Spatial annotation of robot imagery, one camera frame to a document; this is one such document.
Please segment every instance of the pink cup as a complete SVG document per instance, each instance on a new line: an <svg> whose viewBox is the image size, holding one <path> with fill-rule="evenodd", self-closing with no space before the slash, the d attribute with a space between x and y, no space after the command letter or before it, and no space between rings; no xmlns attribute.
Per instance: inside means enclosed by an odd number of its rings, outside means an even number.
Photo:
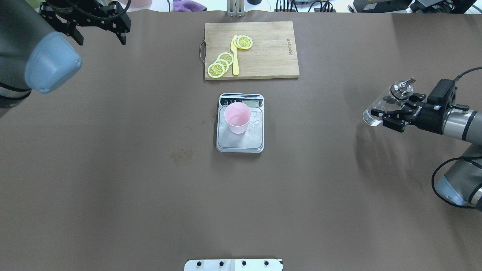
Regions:
<svg viewBox="0 0 482 271"><path fill-rule="evenodd" d="M232 103L224 111L224 118L233 133L241 134L248 129L251 109L244 103Z"/></svg>

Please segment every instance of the wooden cutting board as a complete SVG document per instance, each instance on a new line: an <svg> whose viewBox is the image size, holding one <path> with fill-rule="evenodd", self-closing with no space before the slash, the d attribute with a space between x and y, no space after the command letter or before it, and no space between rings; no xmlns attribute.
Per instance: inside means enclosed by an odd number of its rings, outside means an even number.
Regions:
<svg viewBox="0 0 482 271"><path fill-rule="evenodd" d="M234 35L253 39L249 50L238 49L239 75L233 75L231 65L223 77L211 78L207 74L208 66L220 53L232 53L230 43ZM300 75L293 22L208 23L205 40L206 80L298 78Z"/></svg>

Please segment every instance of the white mount plate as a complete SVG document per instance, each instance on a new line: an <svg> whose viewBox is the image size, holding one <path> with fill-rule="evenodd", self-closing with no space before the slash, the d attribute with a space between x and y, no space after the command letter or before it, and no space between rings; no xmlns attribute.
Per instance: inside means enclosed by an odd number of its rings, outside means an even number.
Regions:
<svg viewBox="0 0 482 271"><path fill-rule="evenodd" d="M184 271L283 271L282 259L188 260Z"/></svg>

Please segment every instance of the brown table surface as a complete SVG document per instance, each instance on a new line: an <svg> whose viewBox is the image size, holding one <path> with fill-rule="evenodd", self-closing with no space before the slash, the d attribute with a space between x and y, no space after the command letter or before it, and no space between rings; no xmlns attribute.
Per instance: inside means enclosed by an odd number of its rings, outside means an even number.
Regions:
<svg viewBox="0 0 482 271"><path fill-rule="evenodd" d="M181 271L241 257L282 258L287 271L480 270L482 214L430 187L469 143L373 128L362 112L397 80L415 76L428 94L481 66L482 16L129 16L127 45L81 28L80 72L1 118L1 270ZM205 23L287 20L299 79L203 79ZM458 83L473 109L477 73ZM264 95L261 154L216 150L223 92Z"/></svg>

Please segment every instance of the clear glass bottle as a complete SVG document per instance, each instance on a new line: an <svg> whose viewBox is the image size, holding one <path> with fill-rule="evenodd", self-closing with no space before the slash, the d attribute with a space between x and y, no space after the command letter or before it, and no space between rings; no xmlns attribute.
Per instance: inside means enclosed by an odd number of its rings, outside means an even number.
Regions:
<svg viewBox="0 0 482 271"><path fill-rule="evenodd" d="M415 78L412 77L407 81L397 81L391 85L363 112L363 120L370 126L381 124L381 116L372 116L372 109L374 108L385 112L401 109L405 101L414 93L414 89L411 86L414 82Z"/></svg>

